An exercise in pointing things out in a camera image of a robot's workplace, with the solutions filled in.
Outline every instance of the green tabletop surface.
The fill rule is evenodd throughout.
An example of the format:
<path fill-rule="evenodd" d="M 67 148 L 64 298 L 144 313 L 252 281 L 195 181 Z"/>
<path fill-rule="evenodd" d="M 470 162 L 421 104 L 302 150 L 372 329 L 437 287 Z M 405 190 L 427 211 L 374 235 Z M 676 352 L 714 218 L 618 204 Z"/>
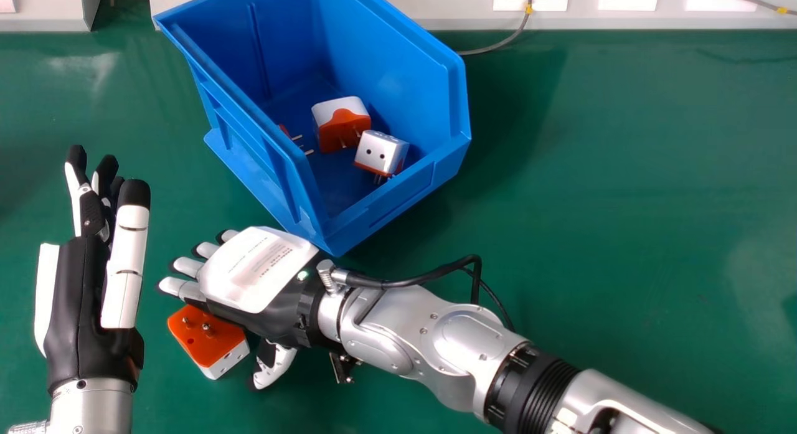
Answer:
<path fill-rule="evenodd" d="M 540 348 L 729 434 L 797 432 L 797 32 L 530 31 L 466 67 L 461 172 L 345 260 L 400 278 L 480 253 Z M 91 34 L 0 36 L 0 432 L 49 411 L 34 282 L 38 245 L 71 236 L 75 143 L 152 187 L 134 432 L 498 432 L 370 366 L 336 385 L 321 350 L 264 392 L 251 357 L 203 377 L 154 287 L 219 230 L 276 225 L 207 130 L 146 0 L 103 2 Z M 466 301 L 468 283 L 429 287 Z"/>

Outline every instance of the storage bin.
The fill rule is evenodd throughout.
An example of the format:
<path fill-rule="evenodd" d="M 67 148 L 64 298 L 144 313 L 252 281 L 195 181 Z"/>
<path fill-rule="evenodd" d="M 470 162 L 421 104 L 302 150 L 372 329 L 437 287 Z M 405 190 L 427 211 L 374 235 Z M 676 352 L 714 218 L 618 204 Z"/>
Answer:
<path fill-rule="evenodd" d="M 331 255 L 459 170 L 470 142 L 462 59 L 384 0 L 193 0 L 156 22 L 191 66 L 211 150 L 287 232 Z M 344 96 L 411 144 L 381 185 L 353 165 L 355 148 L 319 152 L 311 106 Z"/>

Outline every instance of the robotic hand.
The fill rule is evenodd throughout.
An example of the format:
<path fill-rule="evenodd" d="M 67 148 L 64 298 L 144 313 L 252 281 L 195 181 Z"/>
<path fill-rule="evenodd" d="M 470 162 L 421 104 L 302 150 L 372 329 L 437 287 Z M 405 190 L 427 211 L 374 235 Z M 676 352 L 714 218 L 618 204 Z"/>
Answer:
<path fill-rule="evenodd" d="M 308 241 L 268 227 L 228 230 L 202 243 L 159 289 L 239 324 L 263 341 L 253 385 L 287 371 L 296 350 L 330 351 L 338 382 L 363 362 L 416 380 L 444 405 L 506 433 L 709 434 L 700 423 L 594 370 L 580 371 L 515 334 L 478 305 L 481 259 L 384 281 L 336 267 Z M 472 303 L 419 286 L 455 270 L 473 278 Z"/>
<path fill-rule="evenodd" d="M 116 434 L 131 431 L 132 394 L 143 368 L 137 332 L 150 189 L 125 181 L 105 156 L 91 181 L 86 152 L 64 165 L 75 238 L 42 244 L 34 335 L 47 359 L 50 417 L 9 434 Z"/>

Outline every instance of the black ribbed joint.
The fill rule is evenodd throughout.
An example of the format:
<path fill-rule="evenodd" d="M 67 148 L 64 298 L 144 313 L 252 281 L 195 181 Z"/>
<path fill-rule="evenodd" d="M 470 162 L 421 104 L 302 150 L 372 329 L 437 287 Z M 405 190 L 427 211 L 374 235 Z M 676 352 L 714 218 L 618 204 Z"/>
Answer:
<path fill-rule="evenodd" d="M 578 372 L 558 357 L 521 347 L 504 360 L 493 380 L 484 406 L 488 422 L 506 434 L 545 434 Z"/>

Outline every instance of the gray cable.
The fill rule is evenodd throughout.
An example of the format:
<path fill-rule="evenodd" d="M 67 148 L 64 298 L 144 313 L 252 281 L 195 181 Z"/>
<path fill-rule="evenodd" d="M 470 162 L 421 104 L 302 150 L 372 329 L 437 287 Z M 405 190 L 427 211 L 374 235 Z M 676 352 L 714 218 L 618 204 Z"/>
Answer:
<path fill-rule="evenodd" d="M 786 9 L 783 6 L 775 6 L 774 4 L 768 3 L 768 2 L 765 2 L 765 1 L 761 1 L 761 0 L 743 0 L 743 1 L 755 3 L 758 6 L 762 6 L 762 7 L 765 7 L 767 9 L 772 9 L 772 11 L 775 11 L 778 14 L 797 15 L 797 11 L 792 11 L 791 9 Z"/>
<path fill-rule="evenodd" d="M 521 27 L 517 28 L 515 32 L 513 32 L 512 35 L 510 35 L 506 39 L 501 40 L 500 42 L 490 46 L 484 46 L 484 48 L 466 49 L 465 51 L 456 51 L 456 53 L 459 54 L 460 56 L 472 56 L 473 54 L 489 53 L 490 51 L 495 51 L 498 48 L 509 45 L 509 43 L 512 43 L 512 40 L 517 39 L 517 36 L 519 36 L 523 32 L 523 29 L 526 29 L 526 23 L 529 22 L 530 16 L 531 14 L 529 14 L 529 12 L 526 12 L 526 14 L 524 14 L 523 16 L 523 22 L 521 22 Z"/>

